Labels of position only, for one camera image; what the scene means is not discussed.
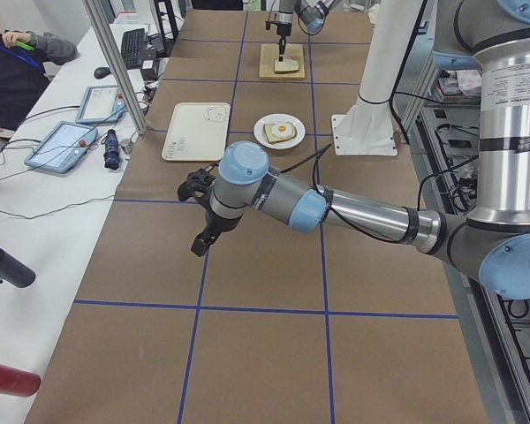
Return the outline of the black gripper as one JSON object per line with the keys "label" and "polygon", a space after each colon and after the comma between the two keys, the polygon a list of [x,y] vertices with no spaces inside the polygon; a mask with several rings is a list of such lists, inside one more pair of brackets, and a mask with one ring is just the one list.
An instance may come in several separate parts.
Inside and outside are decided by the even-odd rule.
{"label": "black gripper", "polygon": [[277,22],[276,23],[276,34],[281,36],[278,42],[278,61],[284,61],[284,53],[286,49],[286,37],[290,36],[292,32],[291,22]]}
{"label": "black gripper", "polygon": [[203,207],[207,224],[191,245],[191,252],[197,256],[204,256],[223,232],[234,230],[240,221],[239,208],[226,207],[221,203],[209,203]]}

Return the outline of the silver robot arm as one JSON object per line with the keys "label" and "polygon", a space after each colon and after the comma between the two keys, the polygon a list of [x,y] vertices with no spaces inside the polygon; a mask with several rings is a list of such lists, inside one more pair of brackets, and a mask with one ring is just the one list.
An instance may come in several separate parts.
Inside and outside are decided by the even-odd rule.
{"label": "silver robot arm", "polygon": [[204,255],[255,208],[309,232],[333,223],[391,244],[415,246],[507,299],[530,299],[530,1],[441,1],[434,62],[481,68],[476,206],[467,216],[415,210],[309,185],[273,168],[250,141],[230,145],[201,188],[183,184],[206,210],[192,245]]}
{"label": "silver robot arm", "polygon": [[276,27],[276,34],[279,37],[278,61],[284,61],[286,42],[292,32],[294,17],[305,26],[304,31],[317,34],[322,30],[329,13],[339,4],[339,0],[313,1],[311,4],[308,1],[279,1],[278,8],[272,11],[272,15],[266,21],[267,30],[271,25]]}

